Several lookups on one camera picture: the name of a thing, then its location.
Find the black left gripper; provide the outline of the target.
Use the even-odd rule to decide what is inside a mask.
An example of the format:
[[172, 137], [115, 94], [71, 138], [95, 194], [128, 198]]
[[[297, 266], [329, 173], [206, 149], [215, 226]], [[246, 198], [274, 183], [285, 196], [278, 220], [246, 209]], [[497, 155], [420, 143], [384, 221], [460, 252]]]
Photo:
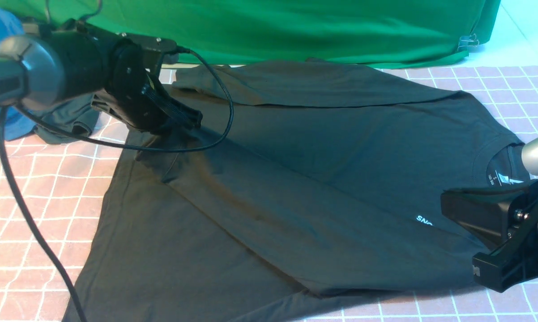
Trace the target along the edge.
[[203, 114], [179, 102], [160, 82], [163, 57], [177, 48], [172, 39], [116, 33], [110, 75], [93, 96], [92, 107], [140, 132], [165, 132], [171, 123], [187, 130], [201, 127]]

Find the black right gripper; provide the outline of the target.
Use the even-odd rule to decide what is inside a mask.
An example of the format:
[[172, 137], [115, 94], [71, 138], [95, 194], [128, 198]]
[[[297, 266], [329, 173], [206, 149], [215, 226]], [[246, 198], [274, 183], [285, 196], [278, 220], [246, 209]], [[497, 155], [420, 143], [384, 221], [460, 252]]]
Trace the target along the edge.
[[502, 293], [538, 278], [538, 179], [441, 194], [441, 212], [475, 236], [490, 254], [472, 257], [475, 283]]

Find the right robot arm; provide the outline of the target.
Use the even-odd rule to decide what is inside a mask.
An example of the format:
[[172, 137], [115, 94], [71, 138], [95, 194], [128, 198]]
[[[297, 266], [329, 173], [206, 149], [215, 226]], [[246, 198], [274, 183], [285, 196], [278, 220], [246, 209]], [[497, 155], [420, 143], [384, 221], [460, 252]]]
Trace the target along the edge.
[[455, 188], [440, 198], [443, 216], [490, 249], [472, 257], [474, 280], [499, 293], [538, 278], [538, 137], [523, 147], [521, 159], [535, 179], [497, 188]]

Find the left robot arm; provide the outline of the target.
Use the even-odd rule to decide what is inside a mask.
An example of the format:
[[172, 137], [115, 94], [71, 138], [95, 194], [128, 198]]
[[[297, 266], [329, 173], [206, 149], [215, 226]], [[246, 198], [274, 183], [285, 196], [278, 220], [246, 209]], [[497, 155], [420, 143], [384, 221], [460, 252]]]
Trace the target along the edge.
[[93, 94], [98, 108], [134, 130], [200, 127], [202, 113], [170, 97], [146, 58], [175, 54], [173, 40], [114, 33], [80, 20], [23, 27], [23, 34], [0, 43], [0, 107], [21, 103], [43, 111]]

